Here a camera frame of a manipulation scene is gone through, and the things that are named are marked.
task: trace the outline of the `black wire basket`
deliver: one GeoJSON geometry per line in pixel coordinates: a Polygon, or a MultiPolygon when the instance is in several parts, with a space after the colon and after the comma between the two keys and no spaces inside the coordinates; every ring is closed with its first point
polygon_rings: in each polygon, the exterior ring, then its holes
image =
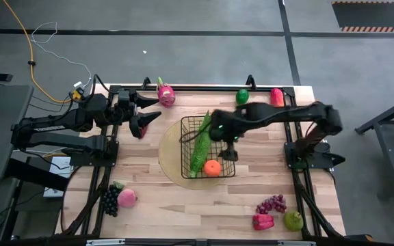
{"type": "MultiPolygon", "coordinates": [[[[187,134],[190,132],[197,133],[198,128],[203,123],[204,116],[188,116],[184,117],[181,120],[181,165],[182,165],[182,177],[193,179],[191,177],[191,155],[194,151],[195,139],[191,141],[187,141],[191,139],[195,134],[187,134]]],[[[234,161],[225,161],[223,158],[218,157],[218,154],[221,150],[226,149],[226,143],[220,142],[211,142],[211,149],[208,151],[206,156],[206,161],[208,160],[216,160],[222,166],[222,171],[218,177],[208,177],[203,170],[199,170],[196,177],[194,178],[230,178],[235,175],[235,162],[234,161]]]]}

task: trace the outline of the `purple grapes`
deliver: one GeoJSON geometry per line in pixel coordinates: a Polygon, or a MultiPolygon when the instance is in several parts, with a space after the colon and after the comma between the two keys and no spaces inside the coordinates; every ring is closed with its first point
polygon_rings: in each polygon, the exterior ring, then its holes
{"type": "Polygon", "coordinates": [[[257,206],[256,212],[260,214],[268,214],[272,209],[285,213],[287,205],[285,203],[284,195],[273,195],[265,199],[261,204],[257,206]]]}

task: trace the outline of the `yellow cable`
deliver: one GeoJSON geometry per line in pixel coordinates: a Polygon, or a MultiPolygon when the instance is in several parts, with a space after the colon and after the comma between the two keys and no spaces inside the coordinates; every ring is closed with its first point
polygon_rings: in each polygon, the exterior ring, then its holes
{"type": "MultiPolygon", "coordinates": [[[[10,7],[10,5],[8,5],[7,1],[3,0],[3,2],[5,3],[5,5],[7,6],[7,8],[11,11],[11,13],[13,14],[13,16],[15,17],[15,19],[18,21],[19,25],[22,27],[22,30],[24,31],[25,37],[27,38],[28,41],[28,45],[30,47],[30,61],[34,61],[33,59],[33,47],[31,46],[31,42],[30,42],[30,38],[28,36],[27,31],[25,30],[24,25],[22,24],[21,20],[19,20],[18,16],[14,13],[12,7],[10,7]]],[[[34,69],[33,69],[33,65],[30,65],[30,75],[31,75],[31,80],[33,81],[33,83],[39,88],[39,90],[41,92],[43,92],[43,94],[45,94],[46,96],[48,96],[48,98],[50,98],[52,101],[56,102],[56,103],[69,103],[71,101],[71,99],[68,100],[57,100],[54,99],[52,96],[50,96],[45,90],[43,90],[40,85],[36,82],[36,80],[34,79],[34,69]]]]}
{"type": "Polygon", "coordinates": [[[51,156],[66,156],[66,154],[58,153],[58,154],[44,154],[42,157],[51,157],[51,156]]]}

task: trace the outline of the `wooden tabletop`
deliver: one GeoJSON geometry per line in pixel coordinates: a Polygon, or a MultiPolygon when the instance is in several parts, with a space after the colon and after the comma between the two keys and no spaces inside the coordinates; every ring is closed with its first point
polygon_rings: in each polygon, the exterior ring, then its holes
{"type": "MultiPolygon", "coordinates": [[[[294,90],[298,105],[314,101],[312,87],[299,86],[294,90]]],[[[97,86],[96,93],[105,91],[97,86]]],[[[156,97],[155,92],[140,94],[156,97]]],[[[251,92],[249,102],[252,101],[269,102],[269,94],[251,92]]],[[[285,229],[283,215],[276,211],[270,212],[275,218],[273,228],[264,231],[252,228],[257,204],[271,195],[282,193],[288,209],[296,209],[293,178],[283,155],[286,138],[282,123],[248,131],[235,144],[239,155],[236,175],[224,179],[214,188],[185,189],[171,182],[159,166],[159,141],[168,127],[184,116],[204,115],[207,110],[214,109],[232,111],[234,106],[234,92],[176,92],[173,108],[154,105],[141,110],[162,111],[162,115],[150,124],[143,139],[132,137],[128,123],[124,123],[118,129],[120,151],[110,181],[125,183],[126,188],[133,189],[139,199],[134,208],[120,208],[118,217],[105,215],[101,237],[300,239],[300,232],[285,229]]],[[[308,122],[302,123],[304,132],[308,125],[308,122]]],[[[98,134],[100,129],[95,128],[81,136],[98,134]]],[[[68,186],[64,200],[65,226],[75,219],[86,203],[92,170],[92,167],[82,167],[68,186]]],[[[330,174],[313,169],[311,178],[316,204],[337,232],[345,234],[330,174]]],[[[311,212],[305,203],[304,206],[308,229],[313,234],[311,212]]],[[[92,231],[96,211],[97,206],[92,209],[89,232],[92,231]]]]}

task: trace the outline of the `concrete floor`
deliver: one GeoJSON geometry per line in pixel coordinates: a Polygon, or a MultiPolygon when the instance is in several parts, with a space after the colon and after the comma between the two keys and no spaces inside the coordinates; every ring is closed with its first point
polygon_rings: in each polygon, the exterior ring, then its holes
{"type": "MultiPolygon", "coordinates": [[[[62,29],[282,31],[277,0],[11,0],[27,28],[57,21],[62,29]]],[[[338,32],[328,0],[285,0],[291,31],[338,32]]],[[[0,28],[18,28],[0,2],[0,28]]],[[[45,47],[83,62],[106,83],[141,83],[161,76],[169,83],[293,85],[283,37],[55,36],[45,47]]],[[[376,193],[392,178],[373,132],[353,129],[394,104],[394,39],[294,38],[300,82],[341,113],[344,131],[329,137],[347,161],[335,171],[347,234],[370,234],[394,243],[394,200],[376,193]]],[[[87,72],[34,47],[37,81],[63,99],[87,72]]],[[[24,35],[0,34],[0,72],[13,84],[31,84],[24,35]]],[[[35,95],[45,97],[38,91],[35,95]]],[[[32,103],[58,109],[46,103],[32,103]]],[[[29,108],[28,116],[49,113],[29,108]]],[[[26,219],[31,225],[33,219],[26,219]]],[[[28,236],[47,235],[35,227],[28,236]]]]}

